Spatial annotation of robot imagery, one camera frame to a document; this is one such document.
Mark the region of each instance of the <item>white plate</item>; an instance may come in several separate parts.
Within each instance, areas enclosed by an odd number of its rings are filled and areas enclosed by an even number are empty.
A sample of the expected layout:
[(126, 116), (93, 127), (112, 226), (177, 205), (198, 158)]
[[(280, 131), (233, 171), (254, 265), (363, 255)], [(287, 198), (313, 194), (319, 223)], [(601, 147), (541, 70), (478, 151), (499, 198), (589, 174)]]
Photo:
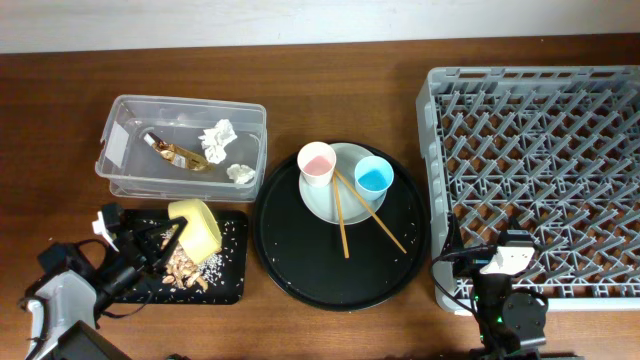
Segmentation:
[[(331, 144), (333, 150), (336, 151), (336, 169), (340, 171), (342, 175), (351, 183), (354, 184), (353, 172), (356, 168), (356, 164), (360, 159), (373, 155), (371, 151), (349, 143), (337, 143)], [(339, 224), (338, 208), (336, 207), (335, 198), (333, 197), (333, 183), (329, 185), (317, 188), (309, 185), (300, 174), (298, 180), (298, 187), (300, 188), (300, 195), (302, 201), (309, 208), (309, 210), (320, 219), (332, 223)], [(371, 217), (367, 209), (360, 204), (358, 198), (355, 197), (349, 191), (342, 181), (338, 179), (338, 193), (340, 194), (340, 203), (342, 205), (342, 216), (344, 218), (345, 225), (357, 224)], [(375, 201), (368, 201), (369, 207), (373, 211), (378, 211), (384, 198), (387, 196), (385, 192)]]

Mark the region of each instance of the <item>blue cup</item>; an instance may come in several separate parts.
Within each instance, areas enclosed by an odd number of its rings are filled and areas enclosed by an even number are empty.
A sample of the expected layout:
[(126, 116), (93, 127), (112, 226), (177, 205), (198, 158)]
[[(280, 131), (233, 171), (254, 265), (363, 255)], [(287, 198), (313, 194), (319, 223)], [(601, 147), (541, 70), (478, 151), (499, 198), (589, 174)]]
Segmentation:
[(354, 178), (358, 194), (365, 200), (373, 201), (393, 183), (393, 167), (379, 156), (367, 156), (358, 161)]

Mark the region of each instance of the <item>wooden chopstick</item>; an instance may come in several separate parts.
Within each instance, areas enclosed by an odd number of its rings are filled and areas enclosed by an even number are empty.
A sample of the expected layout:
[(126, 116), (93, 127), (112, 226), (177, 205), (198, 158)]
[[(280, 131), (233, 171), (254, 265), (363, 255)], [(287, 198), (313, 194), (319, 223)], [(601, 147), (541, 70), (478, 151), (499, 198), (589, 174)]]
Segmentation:
[(344, 176), (342, 176), (342, 174), (340, 174), (340, 172), (338, 171), (338, 169), (334, 170), (334, 174), (338, 176), (338, 178), (340, 178), (340, 180), (347, 186), (347, 188), (349, 190), (351, 190), (351, 192), (353, 193), (353, 195), (356, 196), (356, 198), (358, 199), (358, 201), (360, 201), (360, 203), (362, 204), (362, 206), (364, 206), (365, 209), (367, 209), (367, 211), (369, 212), (369, 214), (371, 214), (371, 216), (376, 220), (376, 222), (378, 223), (378, 225), (380, 225), (380, 227), (382, 228), (382, 230), (384, 230), (384, 232), (387, 233), (387, 235), (389, 235), (389, 237), (391, 238), (391, 240), (393, 240), (394, 243), (396, 243), (396, 245), (400, 248), (400, 250), (402, 250), (403, 253), (407, 253), (407, 250), (405, 250), (402, 245), (400, 244), (400, 242), (398, 241), (398, 239), (396, 239), (395, 236), (393, 236), (393, 234), (391, 233), (391, 231), (389, 231), (389, 229), (385, 226), (385, 224), (382, 222), (382, 220), (380, 220), (380, 218), (378, 217), (378, 215), (376, 215), (376, 213), (371, 210), (371, 208), (369, 207), (369, 204), (367, 204), (367, 202), (362, 198), (362, 196), (360, 196), (360, 194), (358, 194), (358, 192), (356, 191), (356, 189), (353, 188), (353, 186), (349, 183), (349, 181), (347, 181), (347, 179), (344, 178)]
[(340, 205), (340, 193), (338, 191), (338, 179), (333, 174), (333, 194), (336, 198), (336, 207), (338, 208), (338, 217), (340, 218), (340, 235), (342, 236), (342, 249), (344, 250), (344, 258), (349, 258), (349, 246), (347, 245), (347, 232), (344, 230), (344, 218), (342, 217), (342, 206)]

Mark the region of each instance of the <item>white robot part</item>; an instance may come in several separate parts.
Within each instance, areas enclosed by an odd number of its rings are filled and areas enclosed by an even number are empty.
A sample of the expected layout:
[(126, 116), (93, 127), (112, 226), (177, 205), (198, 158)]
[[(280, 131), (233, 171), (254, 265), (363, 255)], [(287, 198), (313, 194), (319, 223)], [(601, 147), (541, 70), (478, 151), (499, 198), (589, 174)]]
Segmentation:
[[(35, 295), (45, 299), (46, 303), (41, 304), (35, 300), (27, 303), (27, 309), (33, 314), (31, 337), (40, 337), (45, 321), (49, 324), (49, 331), (42, 350), (34, 359), (38, 360), (47, 355), (58, 344), (58, 338), (80, 320), (95, 329), (93, 308), (96, 303), (96, 292), (74, 271), (68, 270), (53, 277)], [(48, 310), (46, 319), (43, 306)], [(36, 343), (31, 341), (28, 354), (35, 346)]]
[(527, 268), (534, 253), (533, 246), (498, 246), (498, 252), (480, 273), (515, 275)]
[(102, 236), (105, 240), (107, 240), (109, 245), (111, 245), (111, 247), (115, 251), (120, 252), (118, 248), (115, 246), (115, 244), (113, 243), (113, 237), (111, 236), (111, 233), (109, 232), (109, 230), (107, 230), (107, 226), (104, 223), (104, 217), (102, 215), (102, 211), (98, 211), (98, 220), (92, 222), (91, 225), (93, 226), (94, 234)]

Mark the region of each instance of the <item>yellow sponge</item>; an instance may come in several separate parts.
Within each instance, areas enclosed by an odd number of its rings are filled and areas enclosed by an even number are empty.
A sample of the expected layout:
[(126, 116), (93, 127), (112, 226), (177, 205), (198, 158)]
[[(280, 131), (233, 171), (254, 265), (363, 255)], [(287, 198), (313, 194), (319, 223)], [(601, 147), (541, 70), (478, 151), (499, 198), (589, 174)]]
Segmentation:
[(178, 241), (196, 264), (222, 249), (222, 235), (211, 210), (202, 200), (191, 199), (169, 204), (169, 218), (184, 216), (188, 223)]

